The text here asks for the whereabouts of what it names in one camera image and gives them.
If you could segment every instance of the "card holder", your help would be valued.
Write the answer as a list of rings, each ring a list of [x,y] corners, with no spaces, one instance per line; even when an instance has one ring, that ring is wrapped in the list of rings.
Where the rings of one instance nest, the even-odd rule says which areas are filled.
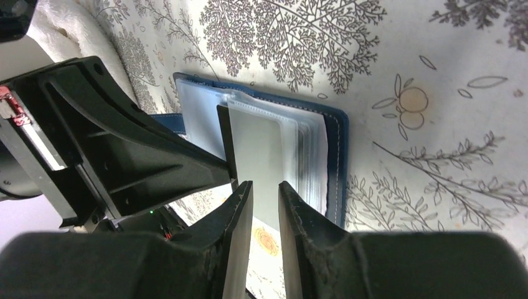
[[[318,103],[259,92],[236,83],[213,81],[183,73],[175,73],[174,79],[184,79],[192,83],[209,87],[240,90],[241,92],[263,101],[321,114],[324,117],[328,139],[328,193],[326,217],[338,226],[344,227],[349,148],[349,120],[346,113],[342,110]],[[167,120],[168,118],[171,118],[171,116],[153,115],[153,117],[175,133],[182,134],[185,130],[181,115],[173,115],[172,121]]]

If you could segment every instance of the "tree branch print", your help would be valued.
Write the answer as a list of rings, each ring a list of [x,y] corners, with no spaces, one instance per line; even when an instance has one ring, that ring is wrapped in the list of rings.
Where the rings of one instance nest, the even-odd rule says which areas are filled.
[[[492,131],[484,135],[484,144],[475,145],[466,138],[465,142],[460,142],[456,150],[444,153],[441,149],[435,154],[428,154],[425,148],[420,151],[416,147],[410,151],[402,151],[398,158],[413,164],[422,169],[429,169],[435,174],[441,174],[441,167],[452,165],[460,170],[471,170],[471,165],[475,161],[483,161],[493,165],[493,161],[488,156],[495,153],[497,145],[504,141],[504,137],[495,137]]]
[[[113,27],[114,22],[123,25],[123,20],[130,17],[128,12],[128,6],[122,2],[122,0],[115,0],[113,5],[110,4],[110,0],[95,0],[95,19],[104,19],[105,22]]]
[[[429,205],[423,197],[413,201],[407,188],[398,186],[396,178],[387,179],[372,173],[374,188],[365,187],[365,178],[361,181],[351,176],[347,182],[347,219],[346,227],[355,230],[443,230],[443,224],[437,220],[437,212],[428,212]]]
[[[156,7],[153,0],[134,0],[134,6],[139,16],[151,16],[153,18],[152,24],[157,30],[166,27],[167,40],[170,44],[175,39],[183,40],[191,44],[191,47],[183,55],[184,62],[198,62],[203,68],[209,67],[216,79],[219,79],[204,53],[200,50],[201,38],[198,36],[198,31],[192,29],[193,21],[186,11],[180,9],[179,19],[175,18],[172,15],[172,4],[170,0],[163,0],[163,7],[161,9]]]
[[[459,170],[471,171],[471,165],[477,161],[492,164],[489,157],[504,137],[496,137],[492,131],[485,134],[484,145],[475,146],[468,139],[459,143],[458,150],[450,154],[438,151],[435,155],[427,154],[425,148],[418,153],[416,148],[410,152],[404,151],[394,154],[383,146],[374,142],[376,146],[404,163],[419,169],[432,180],[424,188],[425,194],[433,195],[435,205],[442,203],[444,197],[450,197],[455,207],[450,209],[450,217],[461,217],[462,223],[472,222],[483,230],[500,229],[504,223],[502,219],[512,218],[520,213],[528,218],[528,188],[525,180],[499,182],[493,177],[490,182],[482,179],[462,179],[456,181],[450,176],[442,175],[441,167],[453,166]],[[485,207],[472,196],[485,196],[504,204],[500,207]]]
[[[176,93],[176,87],[175,87],[174,81],[171,77],[168,77],[168,79],[169,79],[169,86],[172,90],[172,95],[169,94],[166,88],[164,88],[163,91],[165,92],[165,98],[169,102],[169,106],[171,107],[171,110],[173,113],[181,113],[181,107],[180,107],[179,100],[178,100],[178,94]],[[164,105],[165,111],[168,112],[169,109],[167,108],[167,106],[165,106],[165,102],[163,102],[163,105]]]
[[[477,29],[493,26],[493,20],[508,14],[509,47],[526,51],[528,44],[528,0],[446,0],[446,11],[435,11],[430,22],[451,23],[463,27],[473,20]]]
[[[252,7],[249,0],[208,0],[200,14],[200,24],[205,26],[207,50],[213,59],[220,59],[233,77],[245,67],[253,54]]]
[[[377,0],[253,2],[259,62],[265,69],[273,64],[277,81],[292,92],[313,87],[316,63],[338,94],[348,90],[354,74],[370,75],[377,58],[371,48],[379,38],[366,25],[377,25],[387,14]]]
[[[123,61],[126,73],[138,99],[139,107],[147,114],[158,112],[152,95],[147,85],[155,86],[156,80],[152,73],[152,65],[145,52],[143,43],[132,32],[123,28],[123,31],[112,36],[117,53]]]

